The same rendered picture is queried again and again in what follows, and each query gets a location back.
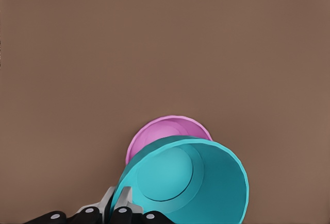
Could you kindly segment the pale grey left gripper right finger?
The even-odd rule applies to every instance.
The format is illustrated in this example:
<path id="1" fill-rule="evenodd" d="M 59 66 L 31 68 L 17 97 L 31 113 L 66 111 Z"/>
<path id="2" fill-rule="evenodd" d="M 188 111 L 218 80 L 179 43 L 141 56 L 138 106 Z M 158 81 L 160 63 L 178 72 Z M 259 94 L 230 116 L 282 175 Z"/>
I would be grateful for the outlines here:
<path id="1" fill-rule="evenodd" d="M 142 224 L 142 215 L 143 207 L 133 203 L 133 190 L 126 186 L 114 205 L 109 224 Z"/>

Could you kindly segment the blue bowl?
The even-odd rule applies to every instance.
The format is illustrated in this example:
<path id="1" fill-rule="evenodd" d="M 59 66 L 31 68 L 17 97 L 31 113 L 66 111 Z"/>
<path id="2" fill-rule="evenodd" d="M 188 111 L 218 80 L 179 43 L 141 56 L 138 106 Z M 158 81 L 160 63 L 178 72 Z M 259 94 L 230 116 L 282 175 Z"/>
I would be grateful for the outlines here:
<path id="1" fill-rule="evenodd" d="M 237 156 L 221 144 L 169 136 L 143 147 L 126 165 L 114 191 L 130 187 L 133 204 L 177 224 L 241 224 L 249 183 Z"/>

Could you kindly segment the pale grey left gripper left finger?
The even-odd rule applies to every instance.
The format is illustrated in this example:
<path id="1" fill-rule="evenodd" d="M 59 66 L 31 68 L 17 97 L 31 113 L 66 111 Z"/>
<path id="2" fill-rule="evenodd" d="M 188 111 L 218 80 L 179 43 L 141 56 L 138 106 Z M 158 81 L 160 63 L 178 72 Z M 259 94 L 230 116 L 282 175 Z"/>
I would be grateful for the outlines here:
<path id="1" fill-rule="evenodd" d="M 67 224 L 106 224 L 109 221 L 114 190 L 115 187 L 111 186 L 99 202 L 81 207 L 67 219 Z"/>

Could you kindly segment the pink bowl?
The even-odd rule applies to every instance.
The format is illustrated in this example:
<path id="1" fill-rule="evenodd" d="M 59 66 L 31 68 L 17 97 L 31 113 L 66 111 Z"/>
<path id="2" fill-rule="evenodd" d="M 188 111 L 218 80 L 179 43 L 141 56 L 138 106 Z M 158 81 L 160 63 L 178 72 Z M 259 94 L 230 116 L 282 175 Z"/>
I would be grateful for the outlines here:
<path id="1" fill-rule="evenodd" d="M 212 140 L 209 131 L 198 121 L 180 115 L 167 115 L 158 117 L 145 124 L 131 140 L 125 158 L 130 160 L 146 145 L 169 136 L 194 136 L 201 139 Z"/>

